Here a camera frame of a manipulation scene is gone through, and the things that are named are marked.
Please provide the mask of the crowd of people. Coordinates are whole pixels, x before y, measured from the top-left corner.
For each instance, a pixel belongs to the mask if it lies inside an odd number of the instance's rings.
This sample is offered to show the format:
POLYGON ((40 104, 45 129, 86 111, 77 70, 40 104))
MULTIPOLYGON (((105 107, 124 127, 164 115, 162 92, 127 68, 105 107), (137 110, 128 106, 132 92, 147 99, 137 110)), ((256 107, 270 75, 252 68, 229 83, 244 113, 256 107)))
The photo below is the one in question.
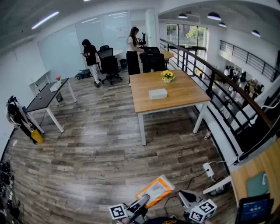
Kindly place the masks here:
POLYGON ((247 77, 247 72, 243 69, 240 70, 233 66, 226 66, 224 75, 243 89, 253 100, 264 91, 264 85, 258 85, 255 78, 249 79, 249 77, 247 77))

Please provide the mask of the white power strip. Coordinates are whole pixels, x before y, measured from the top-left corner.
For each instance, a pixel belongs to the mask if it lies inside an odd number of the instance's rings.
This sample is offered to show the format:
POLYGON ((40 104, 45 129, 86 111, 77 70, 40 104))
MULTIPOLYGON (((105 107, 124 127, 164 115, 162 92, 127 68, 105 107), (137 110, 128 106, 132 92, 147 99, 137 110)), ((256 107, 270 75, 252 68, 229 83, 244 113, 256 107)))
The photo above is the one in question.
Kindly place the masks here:
POLYGON ((212 170, 212 168, 210 166, 210 163, 203 164, 203 168, 204 168, 204 170, 206 172, 206 175, 208 177, 212 177, 214 175, 214 172, 213 172, 213 170, 212 170))

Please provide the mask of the dark equipment cart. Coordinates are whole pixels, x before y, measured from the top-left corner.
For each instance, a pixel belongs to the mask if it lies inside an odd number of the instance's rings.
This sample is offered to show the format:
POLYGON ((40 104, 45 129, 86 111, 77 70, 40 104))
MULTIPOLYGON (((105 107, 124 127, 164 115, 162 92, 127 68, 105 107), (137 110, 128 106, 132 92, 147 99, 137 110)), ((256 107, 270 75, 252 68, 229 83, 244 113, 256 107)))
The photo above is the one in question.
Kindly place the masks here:
POLYGON ((89 69, 80 70, 80 71, 75 75, 75 78, 76 78, 77 80, 84 79, 84 78, 88 78, 88 77, 92 77, 92 74, 91 74, 91 72, 90 72, 89 69))

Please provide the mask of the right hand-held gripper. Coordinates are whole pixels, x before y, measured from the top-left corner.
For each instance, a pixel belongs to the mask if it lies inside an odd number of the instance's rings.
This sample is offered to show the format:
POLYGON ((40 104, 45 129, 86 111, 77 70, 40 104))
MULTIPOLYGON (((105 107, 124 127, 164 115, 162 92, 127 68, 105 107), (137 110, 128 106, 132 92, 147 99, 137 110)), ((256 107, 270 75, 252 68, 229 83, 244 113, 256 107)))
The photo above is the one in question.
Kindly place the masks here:
POLYGON ((203 202, 203 197, 194 191, 179 190, 178 198, 185 209, 184 218, 190 223, 203 223, 217 210, 217 205, 213 201, 203 202))

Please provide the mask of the sunflower pot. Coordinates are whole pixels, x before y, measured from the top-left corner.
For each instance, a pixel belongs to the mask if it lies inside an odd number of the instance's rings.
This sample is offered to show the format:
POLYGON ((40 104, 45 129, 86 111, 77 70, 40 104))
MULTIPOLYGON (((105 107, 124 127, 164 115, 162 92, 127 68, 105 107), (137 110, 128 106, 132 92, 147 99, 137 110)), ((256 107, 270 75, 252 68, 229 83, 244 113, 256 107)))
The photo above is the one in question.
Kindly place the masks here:
POLYGON ((175 75, 169 70, 162 71, 161 75, 165 83, 171 83, 175 79, 175 75))

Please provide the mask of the black mezzanine railing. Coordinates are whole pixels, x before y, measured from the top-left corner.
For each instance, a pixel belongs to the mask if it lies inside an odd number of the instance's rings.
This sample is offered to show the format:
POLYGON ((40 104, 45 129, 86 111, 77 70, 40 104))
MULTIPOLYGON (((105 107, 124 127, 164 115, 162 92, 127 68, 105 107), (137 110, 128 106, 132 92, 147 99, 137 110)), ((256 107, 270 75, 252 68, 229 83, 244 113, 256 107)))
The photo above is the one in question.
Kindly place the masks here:
POLYGON ((280 71, 269 65, 264 60, 255 56, 254 54, 238 46, 220 40, 220 50, 224 53, 229 54, 230 56, 236 57, 238 60, 244 62, 246 65, 253 67, 265 78, 268 78, 270 82, 274 82, 278 77, 280 77, 280 71))

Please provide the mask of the white tissue box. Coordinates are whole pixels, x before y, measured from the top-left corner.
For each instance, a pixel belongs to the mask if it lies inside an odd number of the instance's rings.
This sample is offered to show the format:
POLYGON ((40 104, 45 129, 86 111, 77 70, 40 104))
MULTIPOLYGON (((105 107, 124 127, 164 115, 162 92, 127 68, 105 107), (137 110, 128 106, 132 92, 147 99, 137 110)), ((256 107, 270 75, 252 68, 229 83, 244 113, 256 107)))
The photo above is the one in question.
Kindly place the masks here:
POLYGON ((158 100, 158 99, 163 99, 168 97, 168 92, 166 89, 155 89, 155 90, 150 90, 149 91, 149 97, 151 100, 158 100))

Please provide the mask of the orange and white packet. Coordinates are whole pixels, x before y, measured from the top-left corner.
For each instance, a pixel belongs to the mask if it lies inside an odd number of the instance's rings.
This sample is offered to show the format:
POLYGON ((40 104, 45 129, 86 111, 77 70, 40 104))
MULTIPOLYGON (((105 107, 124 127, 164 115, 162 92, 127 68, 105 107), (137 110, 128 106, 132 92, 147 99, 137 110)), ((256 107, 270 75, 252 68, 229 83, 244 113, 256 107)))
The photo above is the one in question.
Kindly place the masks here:
POLYGON ((175 186, 166 178, 165 175, 159 176, 146 188, 136 194, 136 199, 140 200, 145 195, 149 196, 149 200, 145 203, 145 208, 149 209, 163 200, 168 194, 175 190, 175 186))

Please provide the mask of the yellow bag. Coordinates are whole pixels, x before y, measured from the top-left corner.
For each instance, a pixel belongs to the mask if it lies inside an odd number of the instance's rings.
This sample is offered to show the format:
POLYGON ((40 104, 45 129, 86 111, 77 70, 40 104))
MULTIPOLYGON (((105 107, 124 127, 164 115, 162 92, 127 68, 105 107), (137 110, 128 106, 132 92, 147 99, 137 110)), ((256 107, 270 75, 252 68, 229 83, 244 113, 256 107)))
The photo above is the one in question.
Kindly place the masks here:
POLYGON ((31 137, 39 144, 42 144, 44 139, 37 129, 33 130, 31 133, 31 137))

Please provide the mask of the black equipment stand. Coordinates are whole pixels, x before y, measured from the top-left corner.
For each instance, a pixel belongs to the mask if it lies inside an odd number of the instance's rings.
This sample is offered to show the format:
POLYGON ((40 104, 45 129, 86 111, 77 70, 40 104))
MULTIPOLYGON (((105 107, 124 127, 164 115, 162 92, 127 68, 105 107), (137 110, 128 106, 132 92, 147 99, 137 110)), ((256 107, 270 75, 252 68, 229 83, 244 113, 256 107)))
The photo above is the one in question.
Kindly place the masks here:
POLYGON ((32 140, 33 144, 37 144, 37 141, 32 138, 34 124, 25 114, 22 105, 18 103, 16 97, 13 95, 6 103, 6 118, 15 128, 20 128, 26 136, 32 140))

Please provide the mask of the square wooden table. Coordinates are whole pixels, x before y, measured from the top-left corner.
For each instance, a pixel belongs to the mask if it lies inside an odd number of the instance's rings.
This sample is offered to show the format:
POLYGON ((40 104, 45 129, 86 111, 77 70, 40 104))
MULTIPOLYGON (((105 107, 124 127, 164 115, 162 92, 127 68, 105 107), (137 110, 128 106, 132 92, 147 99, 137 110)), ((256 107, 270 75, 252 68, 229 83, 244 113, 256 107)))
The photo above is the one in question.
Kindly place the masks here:
POLYGON ((172 71, 175 79, 164 83, 161 72, 141 73, 130 76, 135 113, 138 115, 142 145, 146 145, 143 115, 202 104, 193 129, 197 133, 210 97, 182 70, 172 71), (152 100, 149 91, 165 89, 167 97, 152 100))

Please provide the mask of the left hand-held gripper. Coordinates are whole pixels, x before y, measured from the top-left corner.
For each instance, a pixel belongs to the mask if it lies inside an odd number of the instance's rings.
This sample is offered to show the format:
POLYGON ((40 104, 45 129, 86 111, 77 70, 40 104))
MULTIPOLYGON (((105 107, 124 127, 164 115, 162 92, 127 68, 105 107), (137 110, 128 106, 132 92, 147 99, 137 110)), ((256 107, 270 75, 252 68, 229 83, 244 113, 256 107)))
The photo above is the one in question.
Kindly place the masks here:
POLYGON ((144 224, 147 221, 148 209, 144 205, 149 201, 150 196, 145 194, 136 200, 131 206, 125 203, 108 207, 109 214, 115 224, 144 224))

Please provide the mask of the light wooden desk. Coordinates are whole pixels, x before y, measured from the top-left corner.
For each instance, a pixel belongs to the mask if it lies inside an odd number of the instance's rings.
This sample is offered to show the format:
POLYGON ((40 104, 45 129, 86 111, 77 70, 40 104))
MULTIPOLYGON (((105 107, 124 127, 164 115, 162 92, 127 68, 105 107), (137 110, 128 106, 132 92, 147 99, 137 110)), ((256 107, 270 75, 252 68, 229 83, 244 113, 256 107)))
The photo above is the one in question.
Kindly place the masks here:
POLYGON ((280 138, 256 158, 231 173, 231 182, 234 188, 237 207, 240 199, 248 198, 247 180, 261 172, 266 172, 267 174, 268 193, 270 193, 270 198, 274 199, 274 203, 270 217, 267 221, 260 224, 280 224, 280 138))

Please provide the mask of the black tablet screen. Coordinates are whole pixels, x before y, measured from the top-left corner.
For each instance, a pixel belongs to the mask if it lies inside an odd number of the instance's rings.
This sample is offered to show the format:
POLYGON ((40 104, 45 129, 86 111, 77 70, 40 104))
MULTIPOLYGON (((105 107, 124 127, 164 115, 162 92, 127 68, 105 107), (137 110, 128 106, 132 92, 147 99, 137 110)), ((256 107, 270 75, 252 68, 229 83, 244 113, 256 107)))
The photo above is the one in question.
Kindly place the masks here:
POLYGON ((270 193, 240 199, 235 224, 260 224, 267 221, 273 203, 270 193))

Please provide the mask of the green desk mat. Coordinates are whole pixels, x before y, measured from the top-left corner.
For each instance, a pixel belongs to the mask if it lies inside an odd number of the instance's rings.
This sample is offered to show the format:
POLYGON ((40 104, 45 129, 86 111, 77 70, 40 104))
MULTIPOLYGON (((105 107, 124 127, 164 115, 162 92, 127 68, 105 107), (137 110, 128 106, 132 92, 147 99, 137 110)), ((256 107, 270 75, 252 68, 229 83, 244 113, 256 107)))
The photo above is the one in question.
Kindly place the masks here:
POLYGON ((268 193, 269 184, 266 172, 261 172, 246 182, 247 196, 254 197, 268 193))

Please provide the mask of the black desk with white legs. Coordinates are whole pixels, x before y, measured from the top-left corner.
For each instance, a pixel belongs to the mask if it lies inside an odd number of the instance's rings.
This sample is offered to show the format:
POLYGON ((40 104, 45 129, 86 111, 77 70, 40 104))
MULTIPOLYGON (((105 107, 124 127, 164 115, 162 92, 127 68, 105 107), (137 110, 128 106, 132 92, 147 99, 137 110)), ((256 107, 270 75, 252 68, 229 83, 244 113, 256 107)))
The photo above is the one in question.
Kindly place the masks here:
POLYGON ((59 122, 57 121, 57 119, 55 118, 54 114, 52 113, 52 111, 50 110, 50 104, 53 100, 55 100, 56 95, 58 94, 58 92, 61 91, 61 88, 67 84, 69 91, 72 95, 73 101, 77 102, 76 96, 73 92, 73 89, 71 87, 69 78, 65 78, 62 79, 62 85, 61 87, 55 91, 55 92, 51 92, 50 88, 51 86, 55 83, 49 83, 47 84, 42 90, 41 92, 35 96, 35 98, 32 100, 32 102, 29 104, 29 106, 26 109, 26 113, 28 114, 30 120, 36 125, 36 127, 40 130, 41 133, 44 133, 43 129, 40 127, 40 125, 36 122, 36 120, 33 118, 32 114, 34 112, 40 112, 40 111, 46 111, 48 113, 48 115, 51 117, 52 121, 55 123, 55 125, 58 127, 58 129, 63 133, 64 129, 62 128, 62 126, 59 124, 59 122))

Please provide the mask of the black balcony railing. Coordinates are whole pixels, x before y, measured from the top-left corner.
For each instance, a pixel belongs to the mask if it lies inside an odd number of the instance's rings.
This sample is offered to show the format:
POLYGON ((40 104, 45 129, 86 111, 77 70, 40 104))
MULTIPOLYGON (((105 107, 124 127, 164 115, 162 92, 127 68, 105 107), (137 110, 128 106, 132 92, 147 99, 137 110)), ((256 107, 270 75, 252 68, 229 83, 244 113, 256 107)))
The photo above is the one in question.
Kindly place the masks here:
POLYGON ((207 110, 242 163, 271 137, 280 137, 280 111, 270 119, 265 111, 230 78, 184 47, 160 39, 160 48, 173 53, 173 68, 189 75, 210 97, 207 110))

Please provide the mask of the round wooden table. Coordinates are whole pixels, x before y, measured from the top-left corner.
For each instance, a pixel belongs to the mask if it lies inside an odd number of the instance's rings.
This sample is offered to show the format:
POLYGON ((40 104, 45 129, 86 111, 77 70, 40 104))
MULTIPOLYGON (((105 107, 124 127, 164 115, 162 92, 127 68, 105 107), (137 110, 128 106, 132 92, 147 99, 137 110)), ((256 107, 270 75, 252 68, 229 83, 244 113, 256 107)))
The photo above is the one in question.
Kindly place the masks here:
POLYGON ((164 59, 167 60, 167 59, 170 59, 172 57, 174 57, 174 53, 170 52, 170 51, 160 51, 160 54, 163 54, 164 55, 164 59))

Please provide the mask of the person's navy printed shirt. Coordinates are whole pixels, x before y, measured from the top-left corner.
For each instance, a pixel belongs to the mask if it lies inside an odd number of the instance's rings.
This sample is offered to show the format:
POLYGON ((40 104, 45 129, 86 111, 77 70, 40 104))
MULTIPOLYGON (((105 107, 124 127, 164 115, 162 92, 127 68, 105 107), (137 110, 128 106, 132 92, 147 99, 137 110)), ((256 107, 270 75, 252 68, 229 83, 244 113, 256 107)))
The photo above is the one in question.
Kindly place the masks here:
POLYGON ((157 217, 145 221, 143 224, 188 224, 186 221, 170 217, 157 217))

